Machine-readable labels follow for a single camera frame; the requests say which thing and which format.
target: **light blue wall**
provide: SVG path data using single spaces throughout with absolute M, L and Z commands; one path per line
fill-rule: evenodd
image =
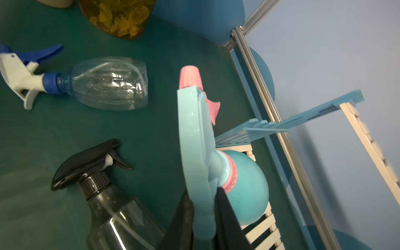
M 282 0 L 246 39 L 269 67 L 283 119 L 360 89 L 362 121 L 400 174 L 399 27 L 398 0 Z M 399 249 L 400 207 L 344 114 L 290 136 L 332 227 Z

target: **spray bottle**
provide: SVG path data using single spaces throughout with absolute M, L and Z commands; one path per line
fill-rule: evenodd
M 115 164 L 132 169 L 116 155 L 112 139 L 68 158 L 55 173 L 51 190 L 79 183 L 92 221 L 86 237 L 90 250 L 153 250 L 163 237 L 154 217 L 137 199 L 129 199 L 108 179 L 105 168 Z

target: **pink bottle cap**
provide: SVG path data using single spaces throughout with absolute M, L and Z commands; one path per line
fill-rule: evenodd
M 193 85 L 203 90 L 199 69 L 196 66 L 185 66 L 180 70 L 179 89 Z

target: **blue wall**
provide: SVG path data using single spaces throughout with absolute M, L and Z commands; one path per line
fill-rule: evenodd
M 241 26 L 263 0 L 158 0 L 153 14 L 178 27 L 225 45 L 235 26 Z
M 396 0 L 282 0 L 246 39 L 271 72 L 283 119 L 360 89 L 362 121 L 399 174 L 399 24 Z M 355 250 L 398 249 L 400 207 L 344 114 L 290 136 L 343 249 L 348 239 Z M 312 226 L 291 186 L 300 221 Z

